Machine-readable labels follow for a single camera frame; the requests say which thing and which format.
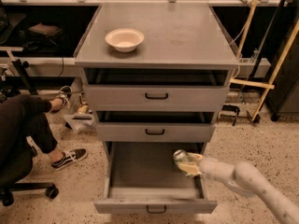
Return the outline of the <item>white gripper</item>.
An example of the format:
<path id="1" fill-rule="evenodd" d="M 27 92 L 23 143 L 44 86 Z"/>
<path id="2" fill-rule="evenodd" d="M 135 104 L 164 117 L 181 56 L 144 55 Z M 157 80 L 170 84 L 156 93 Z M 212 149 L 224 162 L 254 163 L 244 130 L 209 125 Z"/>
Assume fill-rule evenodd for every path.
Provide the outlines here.
<path id="1" fill-rule="evenodd" d="M 204 158 L 203 155 L 198 153 L 188 152 L 188 157 L 191 161 L 199 162 L 196 164 L 181 163 L 178 168 L 189 176 L 204 175 L 207 179 L 217 179 L 217 166 L 219 161 L 214 158 Z"/>

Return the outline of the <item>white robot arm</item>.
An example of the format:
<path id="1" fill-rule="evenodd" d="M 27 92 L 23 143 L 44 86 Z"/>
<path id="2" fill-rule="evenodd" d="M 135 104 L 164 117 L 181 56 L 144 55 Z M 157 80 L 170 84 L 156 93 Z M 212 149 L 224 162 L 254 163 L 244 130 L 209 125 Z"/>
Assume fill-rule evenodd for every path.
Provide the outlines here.
<path id="1" fill-rule="evenodd" d="M 221 182 L 240 195 L 257 195 L 281 224 L 299 224 L 299 207 L 273 187 L 249 162 L 232 165 L 214 158 L 189 153 L 191 161 L 180 161 L 178 168 L 189 175 L 204 175 Z"/>

